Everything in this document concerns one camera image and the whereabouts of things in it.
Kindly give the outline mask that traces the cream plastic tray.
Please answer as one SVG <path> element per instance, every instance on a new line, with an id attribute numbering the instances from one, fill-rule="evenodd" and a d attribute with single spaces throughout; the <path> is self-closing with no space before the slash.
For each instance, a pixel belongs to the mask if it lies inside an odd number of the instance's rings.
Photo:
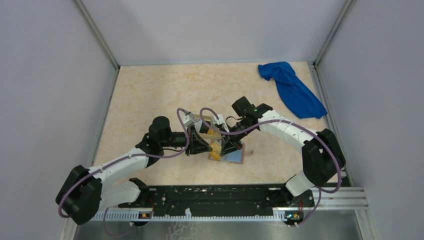
<path id="1" fill-rule="evenodd" d="M 204 116 L 204 120 L 208 122 L 210 126 L 213 126 L 211 117 L 212 116 Z M 221 140 L 222 139 L 222 135 L 220 133 L 215 132 L 213 129 L 207 127 L 203 122 L 202 122 L 200 131 L 197 131 L 197 133 L 205 140 Z"/>

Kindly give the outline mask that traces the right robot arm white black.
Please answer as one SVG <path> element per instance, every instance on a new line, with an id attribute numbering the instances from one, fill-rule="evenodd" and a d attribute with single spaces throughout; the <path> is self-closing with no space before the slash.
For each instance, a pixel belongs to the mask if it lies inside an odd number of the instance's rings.
<path id="1" fill-rule="evenodd" d="M 221 156 L 242 149 L 242 138 L 258 129 L 283 140 L 302 156 L 302 170 L 284 184 L 281 193 L 284 204 L 295 206 L 302 193 L 313 187 L 324 187 L 333 176 L 337 176 L 337 184 L 332 192 L 339 190 L 346 160 L 331 130 L 308 129 L 281 116 L 265 103 L 255 106 L 245 96 L 231 107 L 241 119 L 222 137 Z"/>

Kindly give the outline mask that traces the blue cloth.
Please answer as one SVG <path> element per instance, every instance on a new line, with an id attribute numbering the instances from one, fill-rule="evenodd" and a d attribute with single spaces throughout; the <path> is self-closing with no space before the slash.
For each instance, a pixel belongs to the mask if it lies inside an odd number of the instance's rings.
<path id="1" fill-rule="evenodd" d="M 320 119 L 328 114 L 321 101 L 300 80 L 288 62 L 259 64 L 257 70 L 262 79 L 274 80 L 282 102 L 297 118 Z"/>

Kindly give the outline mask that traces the tan leather card holder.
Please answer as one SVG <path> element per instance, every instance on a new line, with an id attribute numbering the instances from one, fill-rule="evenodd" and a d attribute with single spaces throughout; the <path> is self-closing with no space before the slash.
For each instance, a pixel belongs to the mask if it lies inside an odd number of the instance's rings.
<path id="1" fill-rule="evenodd" d="M 252 156 L 254 153 L 253 150 L 246 151 L 245 145 L 243 145 L 243 148 L 241 150 L 237 150 L 234 152 L 231 152 L 225 156 L 222 156 L 220 160 L 213 160 L 210 158 L 210 155 L 208 153 L 208 159 L 216 162 L 224 162 L 224 163 L 232 163 L 232 164 L 243 164 L 244 158 Z"/>

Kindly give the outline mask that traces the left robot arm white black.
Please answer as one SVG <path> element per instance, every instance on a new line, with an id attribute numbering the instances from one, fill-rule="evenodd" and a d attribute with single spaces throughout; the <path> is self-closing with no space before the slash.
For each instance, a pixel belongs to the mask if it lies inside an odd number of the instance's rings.
<path id="1" fill-rule="evenodd" d="M 119 204 L 146 206 L 150 193 L 142 188 L 139 180 L 128 180 L 121 185 L 115 183 L 160 159 L 166 159 L 166 148 L 180 148 L 180 151 L 169 155 L 170 159 L 182 154 L 190 156 L 211 151 L 197 129 L 197 125 L 202 123 L 199 116 L 187 112 L 178 119 L 182 131 L 172 131 L 169 119 L 158 116 L 153 119 L 141 142 L 124 155 L 89 168 L 82 165 L 74 167 L 55 198 L 59 216 L 82 225 L 98 211 Z"/>

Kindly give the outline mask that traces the gold VIP credit card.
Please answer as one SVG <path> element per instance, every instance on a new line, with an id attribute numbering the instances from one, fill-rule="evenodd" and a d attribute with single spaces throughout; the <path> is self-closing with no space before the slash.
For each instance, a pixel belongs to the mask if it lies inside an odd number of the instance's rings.
<path id="1" fill-rule="evenodd" d="M 219 141 L 214 141 L 211 144 L 209 144 L 209 147 L 211 148 L 211 151 L 209 152 L 209 156 L 212 160 L 218 161 L 221 159 L 221 150 L 222 146 Z"/>

